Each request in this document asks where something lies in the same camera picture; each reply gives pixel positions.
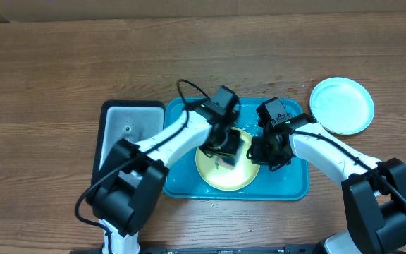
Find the yellow plate front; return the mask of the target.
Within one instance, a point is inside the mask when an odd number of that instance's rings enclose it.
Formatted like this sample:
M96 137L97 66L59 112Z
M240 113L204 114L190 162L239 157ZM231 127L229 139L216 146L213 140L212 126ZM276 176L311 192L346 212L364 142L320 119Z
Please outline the yellow plate front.
M249 185L259 172L259 165L253 164L247 158L247 151L252 143L252 136L244 130L240 131L240 148L238 149L234 165L222 160L219 156L206 156L199 148L195 155L195 162L199 175L210 186L221 191L236 191Z

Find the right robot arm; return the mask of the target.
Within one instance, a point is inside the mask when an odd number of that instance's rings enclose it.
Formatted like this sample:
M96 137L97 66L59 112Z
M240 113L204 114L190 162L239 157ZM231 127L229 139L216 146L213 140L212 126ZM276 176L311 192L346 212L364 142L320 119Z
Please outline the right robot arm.
M274 97L257 107L263 134L247 158L276 171L294 158L340 186L347 229L320 241L314 253L399 253L406 245L406 164L381 161L346 145L308 114L292 116Z

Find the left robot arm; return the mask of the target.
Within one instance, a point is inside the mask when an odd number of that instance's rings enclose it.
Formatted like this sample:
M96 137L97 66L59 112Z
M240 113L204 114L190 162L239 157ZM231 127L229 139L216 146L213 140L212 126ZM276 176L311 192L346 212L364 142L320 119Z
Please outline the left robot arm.
M222 86L213 97L183 104L180 118L158 134L117 141L80 197L104 231L102 253L139 252L134 236L154 211L170 167L186 153L199 148L229 169L241 157L240 132L232 127L240 99L232 90Z

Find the pink green sponge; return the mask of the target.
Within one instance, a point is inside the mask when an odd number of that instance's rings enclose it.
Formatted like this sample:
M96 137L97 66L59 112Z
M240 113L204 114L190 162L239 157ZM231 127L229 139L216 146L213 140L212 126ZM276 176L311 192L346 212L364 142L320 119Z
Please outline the pink green sponge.
M234 170L237 163L237 158L235 156L217 157L215 163L218 167L223 167L228 170Z

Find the light blue plate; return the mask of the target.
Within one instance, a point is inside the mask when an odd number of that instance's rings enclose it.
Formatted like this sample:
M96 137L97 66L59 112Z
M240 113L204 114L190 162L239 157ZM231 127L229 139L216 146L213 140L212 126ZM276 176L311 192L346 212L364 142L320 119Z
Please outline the light blue plate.
M342 77L318 83L310 95L309 108L326 130L341 135L361 133L375 114L369 92L358 82Z

